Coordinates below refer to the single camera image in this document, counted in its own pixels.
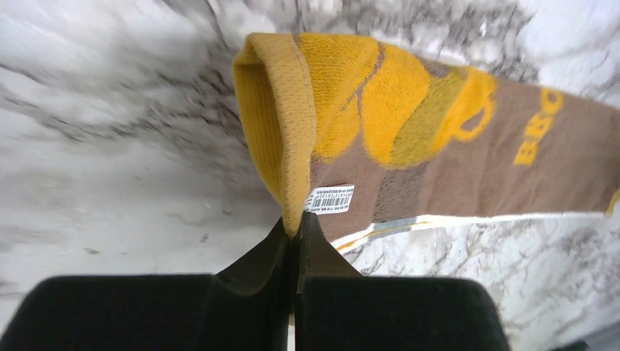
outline white marble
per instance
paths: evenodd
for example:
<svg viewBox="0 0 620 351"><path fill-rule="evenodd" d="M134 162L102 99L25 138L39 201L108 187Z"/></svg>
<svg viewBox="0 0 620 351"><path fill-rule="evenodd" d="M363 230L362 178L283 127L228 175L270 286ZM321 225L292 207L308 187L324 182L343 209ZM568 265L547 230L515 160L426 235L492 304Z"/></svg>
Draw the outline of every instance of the white marble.
<svg viewBox="0 0 620 351"><path fill-rule="evenodd" d="M1 325L47 276L217 272L266 235L278 208L249 161L230 73L246 34L367 34L620 107L619 4L5 0ZM345 256L367 274L476 279L513 350L542 351L620 319L619 233L583 219L472 225Z"/></svg>

